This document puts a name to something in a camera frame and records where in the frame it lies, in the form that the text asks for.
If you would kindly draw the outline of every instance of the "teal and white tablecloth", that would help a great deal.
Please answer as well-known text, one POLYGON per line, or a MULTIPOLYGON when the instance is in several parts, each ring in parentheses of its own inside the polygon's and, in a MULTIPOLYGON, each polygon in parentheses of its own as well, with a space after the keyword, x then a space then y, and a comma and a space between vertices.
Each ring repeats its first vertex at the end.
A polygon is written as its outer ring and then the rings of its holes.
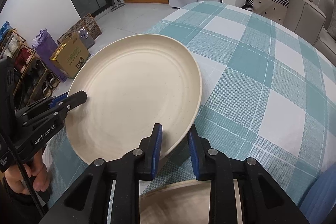
MULTIPOLYGON (((195 125, 228 157, 256 158, 298 204, 336 161, 336 68, 313 46, 260 15, 223 3, 192 3, 147 33, 172 37, 194 55, 203 94, 195 125)), ((65 131, 48 144, 51 206, 84 171, 65 131)), ((184 140, 149 191, 194 179, 184 140)))

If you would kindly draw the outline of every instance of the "human hand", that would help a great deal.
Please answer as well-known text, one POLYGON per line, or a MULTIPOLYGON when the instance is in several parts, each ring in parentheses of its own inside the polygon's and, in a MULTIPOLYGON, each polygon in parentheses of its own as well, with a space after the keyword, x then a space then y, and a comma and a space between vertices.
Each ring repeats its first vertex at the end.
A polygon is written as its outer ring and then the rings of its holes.
MULTIPOLYGON (((28 166, 24 164, 28 177, 36 177, 33 182, 35 191, 44 192, 49 186, 49 175, 47 168, 42 162, 42 149, 40 149, 33 158, 33 162, 28 166)), ((17 165, 9 167, 5 171, 5 178, 8 186, 17 194, 29 195, 28 189, 22 184, 22 175, 17 165)))

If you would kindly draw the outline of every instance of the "beige plate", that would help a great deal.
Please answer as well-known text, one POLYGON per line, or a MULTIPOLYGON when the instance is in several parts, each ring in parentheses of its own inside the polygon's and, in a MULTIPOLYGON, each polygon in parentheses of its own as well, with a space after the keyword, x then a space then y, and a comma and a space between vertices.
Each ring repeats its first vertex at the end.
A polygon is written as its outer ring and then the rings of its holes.
MULTIPOLYGON (((234 180, 237 220, 243 223, 238 182, 234 180)), ((140 196, 141 224, 208 224, 210 181, 173 183, 140 196)))
POLYGON ((139 34, 102 49, 80 70, 69 95, 88 99, 66 118, 69 141, 87 164, 121 158, 162 124, 160 157, 187 134, 202 95, 197 62, 169 37, 139 34))

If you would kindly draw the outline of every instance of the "silver screw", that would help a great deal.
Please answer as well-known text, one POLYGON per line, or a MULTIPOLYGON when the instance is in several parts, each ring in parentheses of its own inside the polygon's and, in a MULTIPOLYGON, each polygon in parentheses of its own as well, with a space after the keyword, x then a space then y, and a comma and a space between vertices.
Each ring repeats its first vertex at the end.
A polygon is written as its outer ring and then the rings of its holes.
POLYGON ((249 165, 256 165, 257 163, 257 161, 254 158, 248 158, 246 161, 249 165))
POLYGON ((142 150, 137 148, 137 149, 134 149, 132 153, 134 156, 140 156, 142 154, 142 150))
POLYGON ((103 159, 96 159, 93 163, 96 166, 101 166, 104 163, 104 160, 103 159))
POLYGON ((218 151, 216 149, 211 148, 208 150, 208 154, 211 156, 216 156, 218 154, 218 151))

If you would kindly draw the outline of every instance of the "purple plastic bag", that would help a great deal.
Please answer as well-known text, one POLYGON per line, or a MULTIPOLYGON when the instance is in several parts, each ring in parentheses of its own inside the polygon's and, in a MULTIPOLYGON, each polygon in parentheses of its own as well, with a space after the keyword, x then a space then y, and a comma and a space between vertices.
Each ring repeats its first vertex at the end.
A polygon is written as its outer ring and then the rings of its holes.
POLYGON ((41 30, 35 41, 36 43, 33 44, 33 48, 36 50, 41 60, 62 82, 64 82, 67 77, 50 61, 50 57, 58 48, 58 45, 47 32, 47 29, 41 30))

